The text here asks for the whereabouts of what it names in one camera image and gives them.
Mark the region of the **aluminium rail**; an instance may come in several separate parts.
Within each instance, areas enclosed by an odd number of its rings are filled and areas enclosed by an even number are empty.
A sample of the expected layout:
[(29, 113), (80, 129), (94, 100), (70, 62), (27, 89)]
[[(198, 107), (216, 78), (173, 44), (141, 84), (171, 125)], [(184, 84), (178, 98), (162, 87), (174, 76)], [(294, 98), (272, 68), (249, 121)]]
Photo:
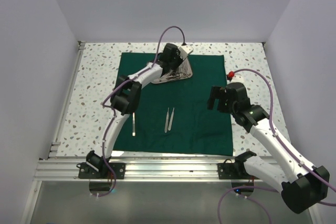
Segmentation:
[[(227, 156), (119, 156), (111, 162), (124, 163), (120, 182), (216, 182), (217, 164)], [(77, 165), (84, 159), (54, 158), (39, 161), (34, 181), (81, 181)]]
[(86, 45), (85, 41), (79, 41), (78, 42), (78, 51), (77, 51), (77, 55), (76, 55), (75, 65), (74, 65), (74, 67), (72, 69), (72, 72), (71, 72), (71, 76), (70, 76), (70, 79), (69, 79), (69, 84), (68, 84), (68, 87), (67, 87), (67, 90), (66, 90), (66, 96), (65, 96), (64, 102), (62, 104), (61, 114), (59, 116), (59, 119), (58, 119), (58, 122), (57, 122), (57, 125), (56, 125), (56, 129), (55, 129), (55, 132), (54, 132), (54, 135), (53, 135), (53, 138), (52, 138), (53, 140), (51, 142), (51, 146), (50, 146), (50, 149), (49, 149), (47, 159), (57, 158), (58, 147), (61, 144), (60, 135), (62, 133), (63, 125), (64, 125), (65, 118), (66, 118), (66, 115), (67, 115), (69, 103), (70, 103), (70, 100), (71, 100), (74, 84), (76, 82), (77, 72), (78, 72), (80, 62), (81, 62), (83, 51), (85, 49), (85, 45)]

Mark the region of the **aluminium left side rail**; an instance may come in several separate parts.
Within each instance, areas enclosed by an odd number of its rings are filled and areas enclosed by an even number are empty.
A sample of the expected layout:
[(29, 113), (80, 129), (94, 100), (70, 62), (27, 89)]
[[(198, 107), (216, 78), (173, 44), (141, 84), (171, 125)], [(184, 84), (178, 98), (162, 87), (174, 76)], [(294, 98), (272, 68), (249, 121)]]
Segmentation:
[(86, 45), (85, 41), (79, 41), (78, 42), (78, 51), (77, 51), (77, 55), (76, 55), (75, 65), (74, 65), (74, 67), (72, 69), (72, 72), (71, 72), (71, 76), (70, 76), (70, 79), (69, 79), (69, 84), (68, 84), (68, 87), (67, 87), (67, 90), (66, 90), (66, 96), (65, 96), (64, 102), (62, 104), (61, 114), (59, 116), (59, 119), (58, 119), (58, 122), (57, 122), (57, 125), (56, 125), (56, 129), (55, 129), (55, 132), (54, 132), (54, 135), (53, 135), (53, 138), (52, 138), (53, 140), (51, 142), (51, 146), (50, 146), (50, 149), (49, 149), (47, 159), (57, 158), (58, 147), (61, 144), (60, 135), (62, 133), (63, 125), (64, 125), (65, 118), (66, 118), (66, 115), (67, 115), (69, 103), (70, 103), (70, 100), (71, 100), (74, 84), (76, 82), (77, 72), (78, 72), (80, 62), (81, 62), (83, 51), (85, 49), (85, 45)]

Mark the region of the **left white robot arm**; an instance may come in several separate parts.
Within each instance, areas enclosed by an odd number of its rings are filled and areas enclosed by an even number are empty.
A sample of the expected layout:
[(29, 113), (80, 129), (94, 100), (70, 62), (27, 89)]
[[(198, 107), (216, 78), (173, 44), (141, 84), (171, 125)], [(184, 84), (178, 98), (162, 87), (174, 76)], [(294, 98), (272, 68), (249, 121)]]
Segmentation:
[(102, 140), (86, 156), (86, 164), (97, 178), (109, 172), (110, 158), (118, 135), (129, 116), (139, 107), (141, 92), (152, 81), (171, 73), (184, 63), (193, 47), (183, 43), (177, 46), (167, 43), (144, 68), (128, 76), (119, 76), (114, 90), (103, 101), (104, 108), (111, 109), (111, 121), (107, 124)]

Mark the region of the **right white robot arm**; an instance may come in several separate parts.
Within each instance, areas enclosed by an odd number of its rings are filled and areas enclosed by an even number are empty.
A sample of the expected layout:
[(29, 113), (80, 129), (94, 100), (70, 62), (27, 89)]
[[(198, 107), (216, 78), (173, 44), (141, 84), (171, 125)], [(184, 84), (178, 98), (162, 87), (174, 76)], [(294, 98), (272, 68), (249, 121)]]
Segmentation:
[(229, 163), (217, 165), (220, 179), (261, 179), (281, 194), (287, 207), (300, 214), (324, 200), (328, 194), (330, 174), (324, 166), (316, 167), (303, 157), (283, 135), (271, 127), (270, 115), (259, 105), (251, 104), (245, 86), (233, 82), (225, 87), (213, 86), (207, 108), (231, 114), (236, 123), (256, 138), (272, 155), (279, 167), (263, 161), (256, 153), (246, 151)]

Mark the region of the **steel instrument tray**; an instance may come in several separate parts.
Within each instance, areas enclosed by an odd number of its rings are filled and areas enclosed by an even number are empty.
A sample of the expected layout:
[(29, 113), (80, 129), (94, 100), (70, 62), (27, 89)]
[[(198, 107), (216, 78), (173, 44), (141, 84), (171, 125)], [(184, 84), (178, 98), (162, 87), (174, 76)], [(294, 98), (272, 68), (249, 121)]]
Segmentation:
[(152, 84), (163, 84), (167, 82), (180, 81), (191, 78), (193, 71), (189, 58), (186, 58), (176, 70), (170, 70), (165, 75), (153, 80)]

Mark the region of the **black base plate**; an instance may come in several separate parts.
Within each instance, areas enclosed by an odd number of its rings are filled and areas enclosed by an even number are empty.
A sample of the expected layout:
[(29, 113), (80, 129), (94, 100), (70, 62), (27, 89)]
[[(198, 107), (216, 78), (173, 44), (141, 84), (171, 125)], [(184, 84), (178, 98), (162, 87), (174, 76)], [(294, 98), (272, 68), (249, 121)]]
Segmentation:
[(246, 172), (241, 162), (232, 162), (231, 159), (226, 159), (222, 163), (217, 163), (217, 174), (220, 180), (255, 179), (254, 176)]
[(79, 179), (124, 179), (125, 176), (125, 163), (109, 163), (109, 168), (106, 164), (102, 165), (102, 169), (96, 170), (86, 164), (85, 162), (79, 163), (76, 167), (79, 169)]

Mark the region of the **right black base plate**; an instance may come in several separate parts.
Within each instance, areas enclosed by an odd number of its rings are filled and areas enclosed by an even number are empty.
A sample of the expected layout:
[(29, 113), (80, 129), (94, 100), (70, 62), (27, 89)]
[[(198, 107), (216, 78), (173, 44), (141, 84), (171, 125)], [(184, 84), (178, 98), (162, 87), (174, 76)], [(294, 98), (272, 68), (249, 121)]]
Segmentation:
[(231, 159), (226, 159), (222, 163), (217, 163), (217, 174), (220, 180), (255, 179), (254, 176), (246, 172), (241, 162), (232, 162)]

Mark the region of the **aluminium front rail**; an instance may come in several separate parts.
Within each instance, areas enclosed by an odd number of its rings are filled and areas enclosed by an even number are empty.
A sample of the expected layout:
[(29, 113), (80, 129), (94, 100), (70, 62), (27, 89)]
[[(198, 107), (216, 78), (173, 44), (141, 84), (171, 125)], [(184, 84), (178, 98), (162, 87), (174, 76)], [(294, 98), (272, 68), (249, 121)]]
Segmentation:
[[(227, 156), (119, 156), (111, 162), (124, 163), (120, 182), (216, 182), (217, 164)], [(34, 181), (81, 181), (77, 165), (84, 159), (54, 158), (39, 161)]]

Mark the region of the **green surgical cloth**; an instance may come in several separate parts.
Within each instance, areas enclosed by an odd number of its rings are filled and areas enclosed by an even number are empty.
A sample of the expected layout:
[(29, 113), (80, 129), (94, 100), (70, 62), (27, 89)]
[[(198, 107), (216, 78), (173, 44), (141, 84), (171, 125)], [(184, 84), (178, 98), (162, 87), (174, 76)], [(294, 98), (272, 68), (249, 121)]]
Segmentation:
[[(124, 123), (115, 151), (227, 155), (233, 153), (229, 114), (207, 109), (212, 86), (226, 86), (224, 56), (190, 55), (193, 76), (163, 84), (149, 83), (142, 89), (132, 118)], [(167, 109), (175, 108), (170, 131), (164, 133)]]

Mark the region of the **steel scissors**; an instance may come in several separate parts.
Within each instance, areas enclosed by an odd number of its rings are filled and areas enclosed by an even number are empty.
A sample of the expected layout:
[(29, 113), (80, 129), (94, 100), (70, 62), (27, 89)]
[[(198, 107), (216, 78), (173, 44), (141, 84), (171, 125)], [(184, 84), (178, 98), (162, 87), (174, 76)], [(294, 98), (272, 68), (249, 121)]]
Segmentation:
[(168, 81), (176, 81), (176, 80), (183, 80), (188, 79), (193, 75), (192, 69), (187, 67), (181, 67), (177, 70), (172, 71), (167, 79)]

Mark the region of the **wide steel tweezers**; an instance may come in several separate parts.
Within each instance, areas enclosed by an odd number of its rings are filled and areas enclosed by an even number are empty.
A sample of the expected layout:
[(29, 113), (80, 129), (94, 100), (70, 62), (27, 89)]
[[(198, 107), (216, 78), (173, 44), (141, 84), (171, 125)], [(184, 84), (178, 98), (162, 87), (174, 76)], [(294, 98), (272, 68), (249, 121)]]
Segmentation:
[(135, 112), (132, 113), (132, 136), (136, 136)]

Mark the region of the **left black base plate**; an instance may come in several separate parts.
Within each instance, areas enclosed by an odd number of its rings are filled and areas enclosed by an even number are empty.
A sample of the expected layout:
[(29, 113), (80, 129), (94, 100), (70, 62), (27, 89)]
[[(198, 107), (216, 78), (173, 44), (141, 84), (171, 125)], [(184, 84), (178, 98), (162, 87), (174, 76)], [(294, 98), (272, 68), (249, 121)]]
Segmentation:
[(96, 170), (86, 164), (85, 162), (79, 163), (76, 167), (79, 169), (79, 179), (124, 179), (125, 176), (125, 163), (109, 163), (109, 168), (106, 164), (102, 165), (102, 169)]

